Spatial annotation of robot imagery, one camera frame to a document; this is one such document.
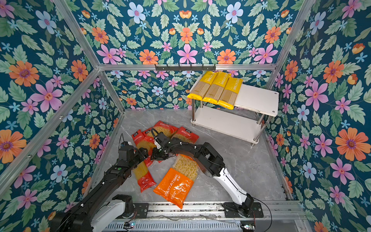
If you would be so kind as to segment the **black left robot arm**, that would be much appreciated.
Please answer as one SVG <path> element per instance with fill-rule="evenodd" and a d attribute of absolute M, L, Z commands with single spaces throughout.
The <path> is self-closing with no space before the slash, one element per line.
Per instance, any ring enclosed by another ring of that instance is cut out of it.
<path fill-rule="evenodd" d="M 103 230 L 93 224 L 104 202 L 131 176 L 131 171 L 148 157 L 145 148 L 135 148 L 127 142 L 121 143 L 117 162 L 109 168 L 99 184 L 79 203 L 65 213 L 57 213 L 51 220 L 51 232 L 93 232 Z"/>

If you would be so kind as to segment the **red spaghetti bag front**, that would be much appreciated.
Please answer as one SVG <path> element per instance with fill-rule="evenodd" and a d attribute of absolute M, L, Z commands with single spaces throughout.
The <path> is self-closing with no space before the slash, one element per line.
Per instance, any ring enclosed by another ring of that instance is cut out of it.
<path fill-rule="evenodd" d="M 154 144 L 154 139 L 147 134 L 150 132 L 150 129 L 145 130 L 142 132 L 141 130 L 136 131 L 134 134 L 131 135 L 134 144 L 137 148 L 144 148 L 148 151 L 148 158 L 145 159 L 144 163 L 147 167 L 149 167 L 153 161 L 151 160 L 153 148 L 156 147 Z"/>

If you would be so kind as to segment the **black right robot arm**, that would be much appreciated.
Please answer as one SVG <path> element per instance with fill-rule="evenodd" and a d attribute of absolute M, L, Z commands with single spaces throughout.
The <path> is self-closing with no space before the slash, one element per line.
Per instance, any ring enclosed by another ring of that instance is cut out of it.
<path fill-rule="evenodd" d="M 179 138 L 168 138 L 162 133 L 154 138 L 153 160 L 166 160 L 170 155 L 185 155 L 193 159 L 200 170 L 208 177 L 216 179 L 234 202 L 234 211 L 247 217 L 253 211 L 254 198 L 248 194 L 230 175 L 222 156 L 214 147 L 205 142 L 196 145 L 183 142 Z"/>

